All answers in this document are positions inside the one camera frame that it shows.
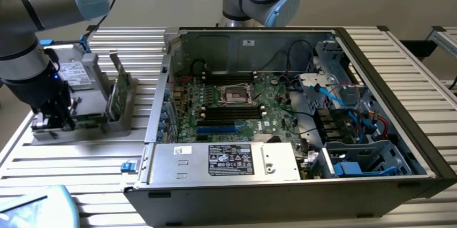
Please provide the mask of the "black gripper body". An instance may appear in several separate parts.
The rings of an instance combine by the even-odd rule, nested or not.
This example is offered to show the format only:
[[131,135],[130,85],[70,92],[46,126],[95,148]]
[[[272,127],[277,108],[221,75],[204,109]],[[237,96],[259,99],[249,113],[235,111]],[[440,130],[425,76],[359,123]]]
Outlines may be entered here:
[[56,73],[22,81],[3,79],[3,83],[19,100],[31,106],[35,114],[59,115],[60,110],[68,110],[70,86]]

